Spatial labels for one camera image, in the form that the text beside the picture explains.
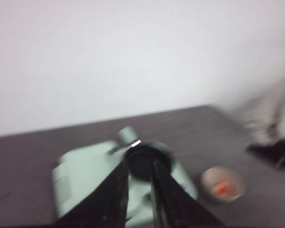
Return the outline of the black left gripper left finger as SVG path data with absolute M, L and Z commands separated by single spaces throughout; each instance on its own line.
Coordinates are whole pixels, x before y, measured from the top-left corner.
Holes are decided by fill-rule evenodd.
M 128 205 L 128 167 L 120 163 L 83 201 L 60 218 L 56 228 L 124 228 Z

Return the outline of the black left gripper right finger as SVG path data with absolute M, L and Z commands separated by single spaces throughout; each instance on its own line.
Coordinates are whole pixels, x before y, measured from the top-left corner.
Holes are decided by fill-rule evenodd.
M 151 199 L 156 228 L 222 228 L 225 225 L 193 199 L 157 160 L 152 164 Z

